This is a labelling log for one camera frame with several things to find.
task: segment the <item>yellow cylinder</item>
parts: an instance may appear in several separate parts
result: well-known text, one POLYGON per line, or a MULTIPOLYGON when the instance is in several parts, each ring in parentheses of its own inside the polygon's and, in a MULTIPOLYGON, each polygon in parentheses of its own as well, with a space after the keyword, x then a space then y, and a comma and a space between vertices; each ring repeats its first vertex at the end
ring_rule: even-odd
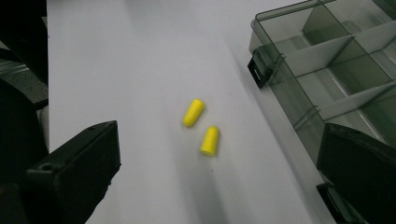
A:
POLYGON ((204 108, 205 108, 204 102, 200 101, 199 99, 193 99, 190 103, 189 108, 184 114, 182 123, 186 127, 191 127, 198 119, 198 117, 201 115, 201 112, 204 110, 204 108))
POLYGON ((216 155, 219 140, 219 129, 216 126, 210 126, 205 133, 204 141, 201 144, 201 153, 213 157, 216 155))

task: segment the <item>table surface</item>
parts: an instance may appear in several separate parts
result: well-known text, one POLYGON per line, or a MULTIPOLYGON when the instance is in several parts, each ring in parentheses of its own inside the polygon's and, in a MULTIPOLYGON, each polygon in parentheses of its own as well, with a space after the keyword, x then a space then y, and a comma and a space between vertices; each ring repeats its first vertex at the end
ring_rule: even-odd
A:
POLYGON ((247 69, 251 20, 294 3, 48 1, 50 150, 119 124, 122 166, 88 223, 335 223, 318 171, 247 69), (193 98, 206 108, 186 128, 193 98), (210 125, 215 158, 198 151, 210 125))

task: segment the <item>yellow earplug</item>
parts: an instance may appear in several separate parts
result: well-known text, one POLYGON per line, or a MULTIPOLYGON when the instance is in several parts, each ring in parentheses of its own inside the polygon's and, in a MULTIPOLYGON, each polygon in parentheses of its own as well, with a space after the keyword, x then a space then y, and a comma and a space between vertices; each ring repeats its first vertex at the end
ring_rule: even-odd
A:
POLYGON ((216 126, 210 126, 207 128, 204 141, 201 144, 201 153, 210 157, 215 156, 218 139, 219 129, 216 126))
POLYGON ((204 108, 205 108, 204 102, 198 99, 193 99, 190 103, 189 108, 184 114, 182 123, 186 127, 191 127, 198 119, 198 117, 201 115, 201 112, 204 110, 204 108))

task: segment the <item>plastic storage box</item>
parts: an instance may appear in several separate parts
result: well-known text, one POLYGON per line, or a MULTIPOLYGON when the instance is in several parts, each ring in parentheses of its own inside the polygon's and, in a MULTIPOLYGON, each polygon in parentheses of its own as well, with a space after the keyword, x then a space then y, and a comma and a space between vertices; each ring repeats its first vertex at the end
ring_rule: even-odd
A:
POLYGON ((314 163, 328 122, 396 148, 396 21, 376 2, 305 1, 251 23, 250 73, 314 163))

